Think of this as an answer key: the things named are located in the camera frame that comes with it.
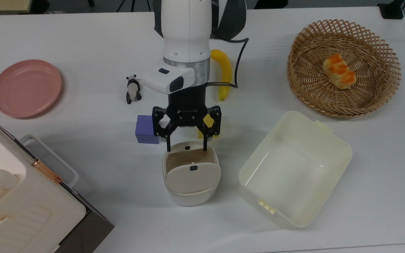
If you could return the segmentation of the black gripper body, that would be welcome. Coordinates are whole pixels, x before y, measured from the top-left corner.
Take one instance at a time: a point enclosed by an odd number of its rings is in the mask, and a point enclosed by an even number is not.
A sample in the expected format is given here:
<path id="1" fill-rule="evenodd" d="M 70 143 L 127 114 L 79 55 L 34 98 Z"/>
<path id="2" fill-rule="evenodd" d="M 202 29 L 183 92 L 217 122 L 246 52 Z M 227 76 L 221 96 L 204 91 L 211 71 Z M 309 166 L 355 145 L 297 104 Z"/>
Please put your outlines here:
<path id="1" fill-rule="evenodd" d="M 207 114 L 206 85 L 189 87 L 168 95 L 169 125 L 195 127 Z"/>

